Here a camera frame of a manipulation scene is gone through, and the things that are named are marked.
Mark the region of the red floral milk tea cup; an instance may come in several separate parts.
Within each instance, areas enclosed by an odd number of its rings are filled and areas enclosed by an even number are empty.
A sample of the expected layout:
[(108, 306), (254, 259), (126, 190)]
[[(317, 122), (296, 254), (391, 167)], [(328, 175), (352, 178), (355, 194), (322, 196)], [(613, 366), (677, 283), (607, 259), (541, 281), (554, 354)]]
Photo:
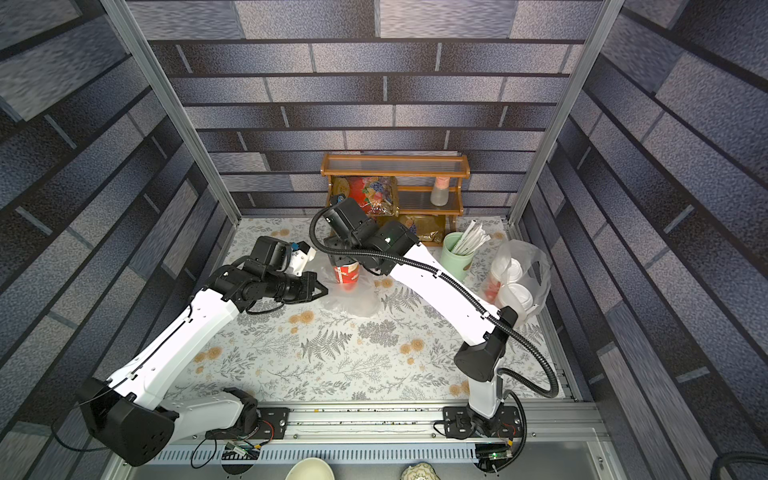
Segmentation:
[(517, 260), (506, 257), (494, 259), (482, 285), (485, 299), (489, 303), (494, 303), (501, 286), (516, 283), (522, 276), (523, 270)]

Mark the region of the patterned round object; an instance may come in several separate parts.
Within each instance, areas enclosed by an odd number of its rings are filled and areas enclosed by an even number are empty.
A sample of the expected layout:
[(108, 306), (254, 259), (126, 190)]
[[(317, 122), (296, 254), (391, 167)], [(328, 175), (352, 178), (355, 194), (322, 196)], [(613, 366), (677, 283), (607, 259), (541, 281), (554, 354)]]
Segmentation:
[(407, 467), (401, 474), (400, 480), (440, 480), (432, 465), (421, 462)]

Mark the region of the gold fruit snack bag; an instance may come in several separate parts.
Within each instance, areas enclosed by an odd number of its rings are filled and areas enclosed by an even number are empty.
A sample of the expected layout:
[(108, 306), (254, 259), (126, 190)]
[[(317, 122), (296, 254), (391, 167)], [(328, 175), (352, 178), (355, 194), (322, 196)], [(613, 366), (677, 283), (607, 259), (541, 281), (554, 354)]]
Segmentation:
[(447, 220), (443, 215), (400, 215), (398, 221), (422, 243), (441, 244), (445, 237)]

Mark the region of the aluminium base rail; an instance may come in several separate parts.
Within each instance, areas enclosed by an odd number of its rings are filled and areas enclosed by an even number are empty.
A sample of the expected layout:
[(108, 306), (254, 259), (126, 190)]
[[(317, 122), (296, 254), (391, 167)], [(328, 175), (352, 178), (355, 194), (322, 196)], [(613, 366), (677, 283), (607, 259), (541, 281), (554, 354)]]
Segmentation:
[(264, 475), (317, 458), (336, 466), (472, 467), (493, 457), (513, 470), (575, 468), (609, 475), (614, 452), (607, 428), (590, 403), (525, 400), (501, 408), (494, 433), (473, 425), (460, 403), (292, 404), (280, 433), (258, 456), (227, 450), (224, 441), (196, 437), (167, 447), (149, 467), (201, 476)]

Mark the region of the black lid milk tea cup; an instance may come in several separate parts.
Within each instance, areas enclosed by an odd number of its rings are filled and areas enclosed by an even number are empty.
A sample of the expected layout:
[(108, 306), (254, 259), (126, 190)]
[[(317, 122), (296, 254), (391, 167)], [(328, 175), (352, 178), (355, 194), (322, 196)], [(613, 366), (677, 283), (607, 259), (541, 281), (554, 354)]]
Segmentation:
[(356, 288), (360, 272), (360, 265), (358, 262), (348, 263), (341, 266), (334, 265), (333, 272), (337, 283), (344, 291), (352, 291)]

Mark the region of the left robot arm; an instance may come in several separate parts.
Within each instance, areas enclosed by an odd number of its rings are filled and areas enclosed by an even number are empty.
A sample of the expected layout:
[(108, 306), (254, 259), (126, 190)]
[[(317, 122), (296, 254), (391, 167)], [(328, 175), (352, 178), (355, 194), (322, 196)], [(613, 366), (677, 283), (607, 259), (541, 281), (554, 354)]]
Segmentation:
[(262, 425), (258, 402), (230, 387), (212, 396), (167, 404), (178, 375), (224, 326), (261, 299), (309, 303), (328, 289), (314, 272), (255, 275), (219, 268), (182, 313), (144, 350), (107, 380), (89, 378), (77, 393), (88, 433), (131, 466), (141, 466), (168, 444), (202, 433), (207, 439), (249, 438)]

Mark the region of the wooden shelf rack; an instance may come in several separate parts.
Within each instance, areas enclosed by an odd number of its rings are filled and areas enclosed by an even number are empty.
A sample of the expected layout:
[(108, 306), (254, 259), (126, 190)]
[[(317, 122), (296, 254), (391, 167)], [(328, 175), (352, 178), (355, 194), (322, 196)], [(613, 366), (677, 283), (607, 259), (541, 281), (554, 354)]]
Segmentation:
[(351, 198), (380, 224), (401, 220), (437, 246), (464, 213), (462, 185), (470, 168), (464, 155), (327, 154), (321, 175), (330, 205)]

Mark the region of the translucent plastic carrier bag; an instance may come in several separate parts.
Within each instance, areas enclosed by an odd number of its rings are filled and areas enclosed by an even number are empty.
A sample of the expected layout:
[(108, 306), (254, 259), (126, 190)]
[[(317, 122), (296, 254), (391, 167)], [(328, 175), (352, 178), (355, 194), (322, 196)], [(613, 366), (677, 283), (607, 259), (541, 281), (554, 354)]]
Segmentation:
[(518, 323), (534, 318), (544, 307), (551, 289), (552, 264), (537, 246), (510, 240), (500, 246), (491, 262), (481, 297), (501, 309), (510, 307)]

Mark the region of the white round bowl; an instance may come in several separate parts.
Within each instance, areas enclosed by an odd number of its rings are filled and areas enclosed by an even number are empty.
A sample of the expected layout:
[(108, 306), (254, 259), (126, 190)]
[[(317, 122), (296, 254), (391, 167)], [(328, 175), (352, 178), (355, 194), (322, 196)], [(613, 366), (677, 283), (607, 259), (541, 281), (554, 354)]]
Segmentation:
[(331, 466), (319, 458), (306, 458), (296, 463), (285, 480), (335, 480)]

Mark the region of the green plastic straw cup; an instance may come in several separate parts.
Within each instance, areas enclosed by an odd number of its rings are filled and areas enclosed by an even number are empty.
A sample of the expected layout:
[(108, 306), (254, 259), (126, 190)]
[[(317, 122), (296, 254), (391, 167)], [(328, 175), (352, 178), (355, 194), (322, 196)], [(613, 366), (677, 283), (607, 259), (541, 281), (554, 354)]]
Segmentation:
[(457, 245), (464, 237), (464, 232), (448, 234), (442, 243), (439, 262), (443, 269), (456, 280), (463, 282), (469, 274), (476, 250), (458, 250)]

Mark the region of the red snack bag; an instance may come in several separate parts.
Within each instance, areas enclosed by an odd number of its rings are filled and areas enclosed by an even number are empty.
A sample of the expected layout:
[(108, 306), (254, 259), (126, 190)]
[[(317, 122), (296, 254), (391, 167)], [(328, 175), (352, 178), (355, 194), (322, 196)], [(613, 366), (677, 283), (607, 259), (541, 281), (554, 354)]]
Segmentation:
[(393, 176), (351, 176), (350, 197), (369, 216), (395, 216), (399, 212), (397, 179)]

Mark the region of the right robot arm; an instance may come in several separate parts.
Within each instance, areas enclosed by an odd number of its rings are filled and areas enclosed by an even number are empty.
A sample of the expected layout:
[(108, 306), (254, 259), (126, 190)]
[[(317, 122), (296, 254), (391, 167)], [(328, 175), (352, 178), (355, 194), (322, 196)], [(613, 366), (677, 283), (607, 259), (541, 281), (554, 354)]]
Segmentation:
[(498, 310), (467, 290), (398, 222), (358, 230), (336, 226), (334, 231), (325, 240), (311, 234), (312, 243), (334, 259), (349, 259), (407, 286), (458, 332), (463, 344), (454, 363), (469, 379), (469, 408), (492, 418), (502, 404), (496, 369), (514, 335), (517, 314)]

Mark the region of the pink capped white bottle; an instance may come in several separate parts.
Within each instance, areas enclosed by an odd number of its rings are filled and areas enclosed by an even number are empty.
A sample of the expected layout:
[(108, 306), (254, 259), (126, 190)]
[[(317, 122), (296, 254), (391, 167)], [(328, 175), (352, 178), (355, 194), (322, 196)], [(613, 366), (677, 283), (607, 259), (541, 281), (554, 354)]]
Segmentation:
[(434, 185), (430, 194), (430, 202), (435, 207), (444, 207), (448, 204), (450, 197), (451, 178), (447, 176), (438, 176), (434, 180)]

